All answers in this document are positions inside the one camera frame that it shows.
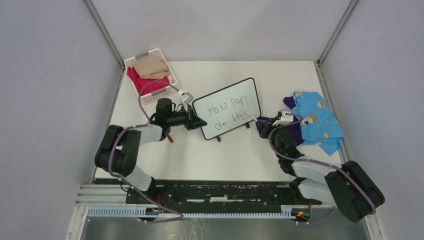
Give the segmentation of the brown marker cap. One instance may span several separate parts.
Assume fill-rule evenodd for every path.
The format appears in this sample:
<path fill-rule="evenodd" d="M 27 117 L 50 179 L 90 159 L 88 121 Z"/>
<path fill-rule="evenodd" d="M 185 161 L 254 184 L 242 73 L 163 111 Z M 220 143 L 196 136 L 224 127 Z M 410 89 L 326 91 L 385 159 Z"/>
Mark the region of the brown marker cap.
<path fill-rule="evenodd" d="M 168 139 L 171 143 L 173 143 L 173 142 L 174 142 L 173 138 L 172 138 L 170 135 L 168 135 L 168 136 L 167 136 L 167 139 Z"/>

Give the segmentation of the black framed whiteboard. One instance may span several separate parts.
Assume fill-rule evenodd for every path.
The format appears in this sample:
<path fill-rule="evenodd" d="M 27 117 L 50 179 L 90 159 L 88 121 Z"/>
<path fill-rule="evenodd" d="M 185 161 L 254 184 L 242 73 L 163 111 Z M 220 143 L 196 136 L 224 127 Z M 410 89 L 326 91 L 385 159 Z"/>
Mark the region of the black framed whiteboard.
<path fill-rule="evenodd" d="M 202 135 L 209 141 L 236 128 L 244 126 L 252 117 L 262 115 L 255 79 L 249 77 L 192 102 L 198 117 L 207 122 L 201 127 Z"/>

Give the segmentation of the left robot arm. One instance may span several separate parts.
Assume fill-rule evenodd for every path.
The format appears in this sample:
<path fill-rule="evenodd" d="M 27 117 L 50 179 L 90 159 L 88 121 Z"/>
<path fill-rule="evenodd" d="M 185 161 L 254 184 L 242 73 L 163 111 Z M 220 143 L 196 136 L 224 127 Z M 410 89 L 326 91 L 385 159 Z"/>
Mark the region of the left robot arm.
<path fill-rule="evenodd" d="M 191 105 L 183 104 L 181 109 L 177 109 L 171 99 L 161 98 L 148 123 L 129 127 L 110 125 L 96 152 L 94 165 L 122 180 L 138 191 L 140 200 L 151 204 L 157 198 L 156 181 L 137 165 L 139 148 L 165 140 L 171 128 L 176 126 L 184 126 L 191 131 L 207 126 L 207 122 L 195 114 Z"/>

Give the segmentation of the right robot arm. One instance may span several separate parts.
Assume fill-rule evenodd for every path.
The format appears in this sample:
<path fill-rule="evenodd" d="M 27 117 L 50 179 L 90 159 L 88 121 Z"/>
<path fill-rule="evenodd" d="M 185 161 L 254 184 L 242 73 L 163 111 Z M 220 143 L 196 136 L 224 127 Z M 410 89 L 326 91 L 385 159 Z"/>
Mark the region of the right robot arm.
<path fill-rule="evenodd" d="M 357 223 L 386 202 L 383 192 L 357 162 L 331 164 L 311 159 L 297 149 L 294 132 L 275 123 L 272 118 L 255 121 L 259 136 L 268 140 L 279 167 L 295 178 L 288 191 L 293 203 L 317 200 Z"/>

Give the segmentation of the purple cloth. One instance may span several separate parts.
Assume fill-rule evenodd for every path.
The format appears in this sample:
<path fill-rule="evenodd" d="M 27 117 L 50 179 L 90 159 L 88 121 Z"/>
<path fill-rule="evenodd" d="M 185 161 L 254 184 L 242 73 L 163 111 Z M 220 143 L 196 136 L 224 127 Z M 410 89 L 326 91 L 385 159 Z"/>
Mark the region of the purple cloth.
<path fill-rule="evenodd" d="M 287 107 L 289 107 L 291 110 L 293 110 L 296 107 L 295 100 L 294 100 L 293 96 L 286 96 L 283 99 L 283 103 Z M 275 117 L 260 116 L 260 117 L 257 118 L 258 122 L 255 123 L 256 129 L 258 130 L 259 133 L 262 131 L 262 129 L 260 129 L 260 127 L 259 127 L 260 121 L 269 122 L 272 125 L 278 119 L 279 119 L 278 116 L 275 116 Z M 288 126 L 284 126 L 283 128 L 294 134 L 296 146 L 303 144 L 304 139 L 302 137 L 301 126 L 300 126 L 299 122 L 288 125 Z"/>

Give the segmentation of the blue patterned cloth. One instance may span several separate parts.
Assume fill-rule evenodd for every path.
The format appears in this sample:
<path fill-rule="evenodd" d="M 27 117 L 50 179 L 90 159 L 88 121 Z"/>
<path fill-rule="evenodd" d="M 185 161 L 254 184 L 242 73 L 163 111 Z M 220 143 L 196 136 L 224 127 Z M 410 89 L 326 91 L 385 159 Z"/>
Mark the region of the blue patterned cloth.
<path fill-rule="evenodd" d="M 344 133 L 330 106 L 318 92 L 294 91 L 292 112 L 300 122 L 304 145 L 318 145 L 328 156 L 341 147 Z"/>

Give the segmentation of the magenta cloth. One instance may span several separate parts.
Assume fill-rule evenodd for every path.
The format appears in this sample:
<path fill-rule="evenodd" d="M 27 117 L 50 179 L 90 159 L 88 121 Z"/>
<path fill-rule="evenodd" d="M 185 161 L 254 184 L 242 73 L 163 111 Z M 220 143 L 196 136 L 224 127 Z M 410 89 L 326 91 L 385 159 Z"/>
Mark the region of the magenta cloth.
<path fill-rule="evenodd" d="M 167 86 L 167 83 L 170 82 L 168 77 L 165 77 L 162 79 L 141 78 L 133 67 L 129 67 L 127 69 L 127 76 L 133 82 L 133 85 L 135 86 L 137 93 L 139 93 L 143 88 L 143 90 L 141 91 L 142 96 L 146 94 L 150 94 L 161 88 L 165 88 Z"/>

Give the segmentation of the white plastic basket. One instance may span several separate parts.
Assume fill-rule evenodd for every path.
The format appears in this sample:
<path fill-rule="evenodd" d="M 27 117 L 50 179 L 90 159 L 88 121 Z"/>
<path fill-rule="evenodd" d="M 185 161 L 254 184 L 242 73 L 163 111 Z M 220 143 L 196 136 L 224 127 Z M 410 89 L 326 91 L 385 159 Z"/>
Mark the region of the white plastic basket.
<path fill-rule="evenodd" d="M 138 76 L 138 74 L 134 70 L 133 64 L 137 60 L 146 58 L 148 55 L 154 58 L 157 58 L 159 60 L 163 60 L 168 65 L 168 62 L 166 61 L 162 51 L 159 48 L 149 50 L 148 53 L 143 53 L 137 56 L 130 57 L 124 61 L 126 77 L 129 79 L 130 84 L 133 90 L 135 91 L 135 96 L 139 97 L 143 105 L 153 103 L 160 98 L 165 98 L 168 95 L 172 95 L 178 92 L 170 85 L 154 83 L 146 87 L 143 90 L 142 95 L 139 96 L 139 90 L 142 89 L 142 86 L 140 85 L 141 78 Z"/>

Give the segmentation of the beige folded cloth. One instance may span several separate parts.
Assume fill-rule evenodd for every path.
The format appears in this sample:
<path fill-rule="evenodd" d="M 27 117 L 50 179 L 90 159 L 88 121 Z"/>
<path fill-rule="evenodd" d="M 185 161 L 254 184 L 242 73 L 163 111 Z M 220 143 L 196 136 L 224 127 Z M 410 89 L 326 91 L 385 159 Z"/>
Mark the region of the beige folded cloth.
<path fill-rule="evenodd" d="M 135 61 L 133 68 L 143 79 L 164 79 L 170 73 L 165 60 L 151 55 Z"/>

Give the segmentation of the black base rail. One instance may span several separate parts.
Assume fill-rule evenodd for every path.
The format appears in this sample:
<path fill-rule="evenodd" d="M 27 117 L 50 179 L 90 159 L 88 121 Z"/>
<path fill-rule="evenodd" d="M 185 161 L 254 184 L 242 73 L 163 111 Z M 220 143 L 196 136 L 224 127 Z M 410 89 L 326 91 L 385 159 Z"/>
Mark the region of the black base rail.
<path fill-rule="evenodd" d="M 287 181 L 157 179 L 146 196 L 183 214 L 280 213 L 282 205 L 322 204 L 294 193 Z"/>

